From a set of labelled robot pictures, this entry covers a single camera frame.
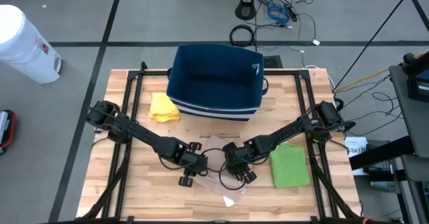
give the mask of yellow cloth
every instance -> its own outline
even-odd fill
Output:
[[[180,112],[165,93],[152,93],[149,117],[157,122],[179,120]]]

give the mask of white stripe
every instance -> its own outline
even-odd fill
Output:
[[[199,115],[204,115],[207,117],[224,117],[229,119],[250,119],[253,114],[219,114],[219,113],[207,113],[204,111],[197,111],[193,109],[189,109],[186,107],[182,107],[179,105],[176,105],[179,110],[187,111],[188,113],[194,113]]]
[[[215,109],[215,108],[210,108],[210,107],[201,107],[201,106],[193,105],[193,104],[190,104],[190,103],[186,103],[184,101],[179,101],[179,100],[174,99],[174,98],[172,98],[170,96],[168,96],[168,97],[171,100],[176,101],[178,103],[185,104],[185,105],[190,106],[190,107],[198,107],[199,109],[204,109],[204,110],[231,111],[231,112],[234,112],[234,111],[252,111],[252,110],[256,111],[259,108],[259,107],[253,107],[253,108],[246,108],[246,109]]]

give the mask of red object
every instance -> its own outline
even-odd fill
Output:
[[[9,120],[9,126],[6,129],[6,136],[7,139],[3,139],[1,144],[0,144],[0,148],[1,149],[5,149],[7,148],[13,140],[13,137],[15,136],[15,128],[16,128],[16,114],[10,110],[4,110],[9,116],[8,116],[8,120]]]

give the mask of black metal frame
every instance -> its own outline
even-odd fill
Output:
[[[141,84],[143,82],[143,76],[163,76],[167,75],[167,70],[150,70],[146,71],[147,67],[144,62],[141,63],[140,70],[129,71],[127,76],[127,84],[125,87],[125,94],[123,98],[122,105],[122,113],[127,112],[128,103],[129,103],[129,95],[131,92],[131,84],[133,80],[137,79],[137,85],[135,87],[135,95],[134,102],[131,111],[131,119],[135,119],[137,116],[137,108],[139,104],[139,97],[141,94]],[[306,84],[306,90],[308,92],[309,104],[314,105],[314,95],[312,90],[312,85],[310,81],[310,74],[308,70],[268,70],[265,71],[265,75],[285,75],[285,76],[293,76],[296,83],[296,90],[298,94],[298,101],[300,105],[301,113],[304,114],[306,112],[306,104],[304,100],[304,94],[302,90],[301,79],[304,79]],[[306,134],[306,144],[308,148],[308,155],[310,159],[310,167],[312,171],[312,179],[314,185],[314,192],[316,196],[316,203],[318,206],[318,212],[320,220],[317,217],[311,217],[311,221],[254,221],[252,223],[299,223],[299,224],[316,224],[316,223],[324,223],[324,224],[340,224],[340,223],[362,223],[362,218],[359,218],[358,215],[354,214],[352,210],[346,205],[346,203],[342,200],[341,196],[334,189],[331,184],[329,165],[326,157],[326,152],[324,151],[324,147],[321,143],[318,144],[320,148],[320,160],[322,162],[322,168],[318,165],[316,160],[316,156],[314,154],[314,142],[312,140],[312,136],[307,133]],[[111,162],[111,169],[109,172],[109,183],[107,185],[106,190],[101,195],[100,199],[94,205],[94,207],[82,218],[74,220],[62,222],[66,223],[126,223],[126,224],[134,224],[134,223],[145,223],[145,224],[163,224],[163,223],[177,223],[183,224],[183,222],[179,221],[134,221],[133,217],[129,217],[127,221],[120,221],[121,211],[123,206],[123,197],[125,194],[125,185],[127,181],[127,172],[129,168],[129,157],[131,155],[131,147],[132,147],[132,139],[125,143],[125,153],[124,158],[121,163],[120,168],[116,171],[119,152],[121,148],[121,144],[116,143],[115,148],[113,150],[113,157]],[[116,187],[117,183],[121,181],[119,184],[119,192],[117,197],[117,203],[115,207],[115,215],[114,217],[109,217],[109,207],[111,204],[111,193],[113,189]],[[332,217],[327,217],[324,210],[323,196],[322,190],[320,187],[320,182],[323,183],[325,188],[328,191],[329,203],[332,211]],[[339,212],[337,206],[341,209],[347,219],[339,218]],[[99,211],[103,208],[103,212],[101,215],[102,219],[96,219]],[[202,223],[250,223],[250,222],[234,222],[234,221],[195,221],[193,223],[202,224]],[[386,222],[378,222],[372,221],[371,223],[386,223]]]

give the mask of basket handle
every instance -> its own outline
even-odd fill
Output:
[[[263,80],[267,83],[267,87],[264,88],[264,89],[262,89],[262,95],[264,96],[268,92],[269,83],[268,83],[268,80],[265,77],[263,78]]]
[[[170,75],[171,75],[171,73],[172,73],[172,68],[169,68],[169,69],[167,70],[167,78],[168,78],[168,79],[170,79]]]

